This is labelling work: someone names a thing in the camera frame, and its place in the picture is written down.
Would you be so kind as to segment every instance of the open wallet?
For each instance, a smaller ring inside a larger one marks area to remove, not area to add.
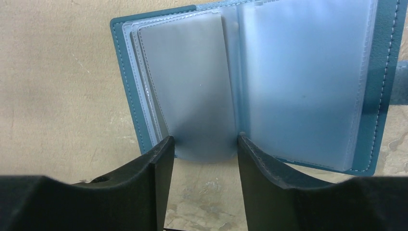
[[[242,134],[287,163],[374,174],[408,0],[233,0],[119,17],[140,151],[219,162]]]

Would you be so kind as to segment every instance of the marble surface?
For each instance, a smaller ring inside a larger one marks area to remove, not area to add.
[[[0,0],[0,174],[88,182],[139,156],[109,21],[207,1]],[[407,134],[408,105],[392,105],[376,175],[408,175]],[[350,177],[296,168],[331,182]],[[166,226],[247,230],[237,159],[176,159]]]

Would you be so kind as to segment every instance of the blue leather cover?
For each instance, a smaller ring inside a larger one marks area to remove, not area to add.
[[[152,148],[152,143],[148,138],[149,134],[146,122],[143,118],[142,108],[138,99],[136,84],[126,50],[125,38],[122,32],[123,23],[143,18],[205,10],[244,2],[248,1],[233,0],[197,6],[191,5],[120,17],[111,21],[110,27],[120,72],[142,154]],[[407,3],[408,0],[379,0],[378,2],[370,52],[368,80],[358,130],[356,154],[353,160],[353,167],[343,173],[358,176],[370,176],[374,174],[390,102]],[[332,169],[325,169],[303,163],[295,164],[333,171]]]

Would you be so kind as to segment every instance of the beige surface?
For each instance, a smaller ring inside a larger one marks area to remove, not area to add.
[[[139,156],[109,21],[204,1],[0,0],[0,174],[90,181]],[[406,134],[408,106],[391,106],[377,174],[407,175]],[[176,159],[166,224],[246,230],[237,160]]]

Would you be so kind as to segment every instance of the wallet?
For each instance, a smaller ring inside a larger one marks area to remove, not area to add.
[[[140,151],[374,174],[408,0],[229,0],[114,18]]]

